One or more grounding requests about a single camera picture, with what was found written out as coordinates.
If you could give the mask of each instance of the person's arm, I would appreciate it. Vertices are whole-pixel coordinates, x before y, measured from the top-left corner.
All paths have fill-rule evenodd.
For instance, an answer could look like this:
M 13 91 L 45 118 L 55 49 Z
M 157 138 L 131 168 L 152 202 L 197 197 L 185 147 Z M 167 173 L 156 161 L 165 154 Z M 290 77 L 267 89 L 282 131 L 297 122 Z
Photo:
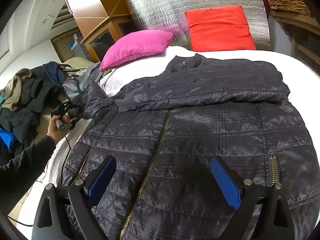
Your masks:
M 70 127 L 69 117 L 64 117 Z M 52 117 L 45 137 L 25 148 L 7 165 L 0 167 L 0 209 L 3 214 L 8 215 L 29 190 L 43 172 L 56 144 L 67 135 L 69 129 L 57 129 L 57 119 L 59 116 Z

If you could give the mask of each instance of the black sleeve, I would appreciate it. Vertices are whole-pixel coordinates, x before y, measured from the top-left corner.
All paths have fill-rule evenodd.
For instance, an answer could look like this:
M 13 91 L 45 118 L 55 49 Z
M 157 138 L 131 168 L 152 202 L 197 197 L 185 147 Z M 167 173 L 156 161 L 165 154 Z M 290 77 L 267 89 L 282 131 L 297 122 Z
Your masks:
M 0 209 L 8 215 L 43 172 L 56 145 L 48 135 L 0 167 Z

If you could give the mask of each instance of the zipper pull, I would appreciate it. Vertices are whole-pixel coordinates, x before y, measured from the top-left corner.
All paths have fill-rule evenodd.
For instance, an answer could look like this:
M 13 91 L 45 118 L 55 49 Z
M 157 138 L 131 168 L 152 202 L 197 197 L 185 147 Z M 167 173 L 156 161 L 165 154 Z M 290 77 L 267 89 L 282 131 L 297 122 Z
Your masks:
M 185 67 L 185 66 L 186 66 L 186 62 L 184 61 L 184 62 L 182 63 L 181 70 L 183 70 L 183 67 Z

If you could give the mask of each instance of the bed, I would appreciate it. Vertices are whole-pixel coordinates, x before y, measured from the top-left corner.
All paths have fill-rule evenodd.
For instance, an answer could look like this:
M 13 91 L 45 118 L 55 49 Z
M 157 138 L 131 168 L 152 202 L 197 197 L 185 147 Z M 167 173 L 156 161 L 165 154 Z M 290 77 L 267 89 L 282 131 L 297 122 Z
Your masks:
M 252 61 L 266 61 L 272 63 L 279 72 L 282 73 L 283 81 L 291 91 L 289 101 L 300 112 L 307 129 L 313 140 L 318 160 L 320 160 L 320 141 L 317 140 L 320 135 L 320 118 L 318 117 L 319 101 L 314 100 L 314 93 L 320 90 L 320 77 L 313 72 L 308 66 L 302 62 L 276 52 L 271 51 L 216 51 L 199 53 L 207 58 L 231 59 L 246 58 Z M 124 85 L 129 82 L 141 78 L 152 77 L 161 74 L 167 64 L 175 57 L 192 57 L 195 52 L 189 51 L 183 47 L 168 47 L 165 52 L 152 57 L 142 58 L 127 64 L 109 73 L 100 81 L 100 86 L 107 96 L 115 95 Z M 70 146 L 73 147 L 76 141 L 81 137 L 89 120 L 81 120 L 78 127 L 68 134 Z M 36 209 L 47 183 L 57 185 L 61 174 L 61 167 L 64 158 L 67 156 L 67 145 L 65 141 L 61 141 L 52 159 L 48 163 L 46 174 L 42 174 L 36 181 L 28 194 L 22 208 L 20 210 L 18 220 L 25 224 L 33 224 Z M 32 228 L 17 225 L 17 228 L 31 239 Z

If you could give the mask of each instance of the gold zipper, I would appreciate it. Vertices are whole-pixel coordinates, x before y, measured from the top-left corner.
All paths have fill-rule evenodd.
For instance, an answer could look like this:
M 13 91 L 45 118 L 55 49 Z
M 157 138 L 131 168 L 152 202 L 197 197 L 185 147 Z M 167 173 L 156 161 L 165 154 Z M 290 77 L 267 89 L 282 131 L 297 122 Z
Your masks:
M 167 116 L 166 116 L 166 118 L 165 118 L 165 120 L 164 120 L 164 127 L 163 127 L 162 133 L 161 133 L 161 135 L 160 135 L 159 144 L 157 145 L 156 150 L 155 150 L 155 153 L 154 153 L 153 156 L 152 156 L 152 159 L 151 159 L 150 164 L 149 164 L 149 166 L 148 166 L 147 172 L 146 172 L 146 174 L 145 174 L 145 176 L 144 176 L 144 178 L 143 178 L 142 184 L 141 184 L 141 186 L 140 186 L 140 188 L 139 188 L 139 191 L 138 191 L 136 200 L 135 200 L 135 202 L 134 202 L 134 204 L 133 204 L 133 206 L 132 206 L 129 214 L 128 214 L 127 217 L 125 218 L 124 224 L 123 224 L 122 229 L 121 229 L 121 232 L 120 232 L 120 240 L 123 239 L 125 230 L 127 229 L 128 225 L 129 225 L 129 222 L 130 222 L 130 219 L 131 219 L 131 217 L 132 217 L 132 215 L 133 215 L 133 212 L 134 212 L 134 210 L 136 209 L 136 207 L 137 207 L 137 205 L 138 205 L 138 202 L 139 202 L 139 200 L 140 200 L 140 197 L 141 197 L 141 195 L 142 195 L 143 188 L 144 188 L 144 186 L 145 186 L 145 184 L 146 184 L 146 182 L 147 182 L 147 179 L 148 179 L 148 176 L 149 176 L 149 174 L 150 174 L 150 171 L 151 171 L 151 168 L 152 168 L 152 166 L 153 166 L 153 163 L 154 163 L 154 161 L 155 161 L 155 159 L 156 159 L 156 157 L 157 157 L 157 155 L 158 155 L 158 153 L 159 153 L 159 150 L 160 150 L 160 148 L 161 148 L 161 146 L 162 146 L 162 143 L 163 143 L 163 140 L 164 140 L 165 131 L 167 130 L 167 126 L 168 126 L 168 122 L 169 122 L 169 118 L 170 118 L 171 112 L 172 112 L 172 110 L 169 110 L 169 112 L 168 112 L 168 114 L 167 114 Z
M 270 157 L 271 162 L 271 175 L 272 175 L 272 185 L 275 183 L 279 183 L 279 169 L 278 169 L 278 163 L 277 158 L 274 155 L 271 155 Z
M 78 171 L 78 174 L 77 174 L 76 178 L 73 180 L 73 182 L 72 182 L 71 184 L 73 184 L 77 179 L 79 179 L 79 177 L 80 177 L 80 175 L 81 175 L 81 173 L 82 173 L 82 170 L 83 170 L 85 164 L 87 163 L 87 160 L 88 160 L 88 158 L 89 158 L 92 150 L 93 150 L 93 148 L 90 148 L 90 150 L 88 151 L 88 153 L 87 153 L 87 155 L 85 156 L 84 161 L 83 161 L 83 163 L 82 163 L 82 165 L 81 165 L 81 168 L 80 168 L 80 170 Z

